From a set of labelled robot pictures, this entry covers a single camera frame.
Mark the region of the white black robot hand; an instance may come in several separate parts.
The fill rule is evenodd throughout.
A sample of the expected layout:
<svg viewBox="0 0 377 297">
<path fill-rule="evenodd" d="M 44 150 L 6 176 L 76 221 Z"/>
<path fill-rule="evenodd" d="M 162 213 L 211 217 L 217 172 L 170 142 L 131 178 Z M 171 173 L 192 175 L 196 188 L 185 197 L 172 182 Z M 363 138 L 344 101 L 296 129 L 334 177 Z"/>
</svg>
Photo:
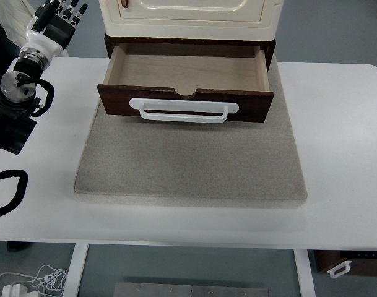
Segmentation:
<svg viewBox="0 0 377 297">
<path fill-rule="evenodd" d="M 28 23 L 25 36 L 26 42 L 20 50 L 19 57 L 31 54 L 39 58 L 53 58 L 66 55 L 76 26 L 88 8 L 84 3 L 71 20 L 72 13 L 79 2 L 72 0 L 63 10 L 65 0 L 59 0 L 59 6 L 49 5 L 52 0 L 46 0 L 40 6 L 35 16 Z"/>
</svg>

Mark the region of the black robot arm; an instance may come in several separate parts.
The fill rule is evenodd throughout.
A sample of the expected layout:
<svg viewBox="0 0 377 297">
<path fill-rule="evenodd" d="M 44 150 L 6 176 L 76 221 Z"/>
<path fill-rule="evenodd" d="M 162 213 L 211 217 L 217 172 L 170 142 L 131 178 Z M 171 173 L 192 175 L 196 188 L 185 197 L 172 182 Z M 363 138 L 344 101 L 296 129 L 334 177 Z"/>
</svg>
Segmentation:
<svg viewBox="0 0 377 297">
<path fill-rule="evenodd" d="M 0 73 L 0 150 L 18 155 L 36 122 L 49 110 L 54 87 L 43 72 L 56 56 L 66 54 L 88 5 L 78 1 L 45 1 L 31 9 L 19 29 L 19 57 L 12 69 Z"/>
</svg>

